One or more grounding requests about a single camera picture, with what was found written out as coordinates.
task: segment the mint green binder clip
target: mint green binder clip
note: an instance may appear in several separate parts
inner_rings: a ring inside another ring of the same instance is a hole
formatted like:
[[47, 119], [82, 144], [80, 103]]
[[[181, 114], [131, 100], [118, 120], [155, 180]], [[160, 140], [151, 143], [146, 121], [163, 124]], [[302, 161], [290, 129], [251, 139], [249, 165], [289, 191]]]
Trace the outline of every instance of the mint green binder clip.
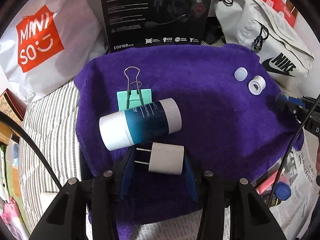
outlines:
[[[136, 81], [131, 83], [126, 73], [126, 71], [129, 68], [135, 68], [138, 70]], [[140, 69], [134, 66], [128, 67], [124, 70], [124, 75], [127, 77], [127, 80], [128, 80], [128, 88], [127, 88], [127, 91], [117, 92], [119, 111], [152, 103], [151, 89], [142, 89], [142, 90], [140, 89], [142, 86], [142, 83], [138, 81], [139, 74], [140, 74]], [[134, 83], [137, 84], [137, 90], [133, 90], [132, 84]]]

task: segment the blue lid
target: blue lid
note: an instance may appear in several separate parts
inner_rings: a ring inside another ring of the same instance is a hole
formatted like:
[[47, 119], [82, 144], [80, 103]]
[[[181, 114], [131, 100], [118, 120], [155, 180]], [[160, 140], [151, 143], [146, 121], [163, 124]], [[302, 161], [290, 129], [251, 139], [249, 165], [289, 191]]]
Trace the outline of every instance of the blue lid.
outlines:
[[290, 186], [284, 182], [278, 182], [275, 187], [275, 194], [281, 201], [287, 200], [291, 196]]

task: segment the screw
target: screw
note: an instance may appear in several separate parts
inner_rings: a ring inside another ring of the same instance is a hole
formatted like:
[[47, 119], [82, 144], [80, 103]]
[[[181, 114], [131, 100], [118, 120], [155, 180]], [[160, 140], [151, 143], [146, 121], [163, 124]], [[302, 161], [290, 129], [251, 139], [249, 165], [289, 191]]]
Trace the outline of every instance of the screw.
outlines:
[[240, 181], [240, 183], [243, 184], [243, 185], [247, 185], [247, 184], [248, 184], [248, 180], [245, 179], [245, 178], [241, 178], [239, 181]]
[[77, 179], [76, 179], [76, 178], [71, 178], [71, 179], [68, 180], [68, 183], [69, 183], [70, 185], [73, 185], [73, 184], [75, 184], [76, 182], [77, 182]]
[[105, 172], [103, 173], [103, 176], [105, 176], [105, 177], [111, 177], [112, 174], [113, 174], [112, 171], [105, 171]]
[[212, 172], [212, 171], [205, 171], [205, 172], [204, 172], [204, 175], [205, 175], [206, 177], [212, 177], [212, 176], [213, 176], [213, 172]]

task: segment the nike bag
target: nike bag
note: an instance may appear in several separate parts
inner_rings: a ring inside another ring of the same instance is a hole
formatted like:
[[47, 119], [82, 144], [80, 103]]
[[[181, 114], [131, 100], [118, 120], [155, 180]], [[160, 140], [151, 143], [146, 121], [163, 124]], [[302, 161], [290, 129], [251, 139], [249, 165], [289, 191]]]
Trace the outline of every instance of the nike bag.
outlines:
[[262, 0], [217, 0], [215, 14], [227, 43], [252, 49], [287, 90], [305, 80], [314, 60], [283, 16]]
[[105, 53], [86, 0], [7, 0], [0, 21], [0, 66], [13, 92], [34, 102]]

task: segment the purple cloth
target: purple cloth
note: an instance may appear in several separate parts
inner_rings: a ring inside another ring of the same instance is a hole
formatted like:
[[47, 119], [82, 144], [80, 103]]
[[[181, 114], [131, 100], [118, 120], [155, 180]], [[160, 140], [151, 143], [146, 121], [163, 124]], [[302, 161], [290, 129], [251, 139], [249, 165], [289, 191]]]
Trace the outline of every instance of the purple cloth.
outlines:
[[[110, 169], [126, 151], [106, 149], [99, 118], [118, 111], [116, 92], [127, 89], [123, 71], [128, 66], [140, 68], [142, 89], [151, 88], [153, 101], [173, 98], [180, 109], [181, 131], [157, 141], [184, 145], [205, 169], [222, 178], [257, 179], [283, 156], [299, 127], [293, 116], [277, 112], [275, 99], [281, 91], [259, 57], [245, 47], [131, 48], [92, 60], [74, 79], [80, 91], [76, 134], [94, 176]], [[243, 82], [234, 78], [239, 67], [248, 71]], [[248, 89], [256, 75], [266, 81], [258, 96]], [[300, 136], [295, 147], [300, 149], [302, 144]], [[129, 237], [134, 223], [169, 219], [195, 209], [184, 176], [136, 168], [127, 199], [115, 205], [120, 238]]]

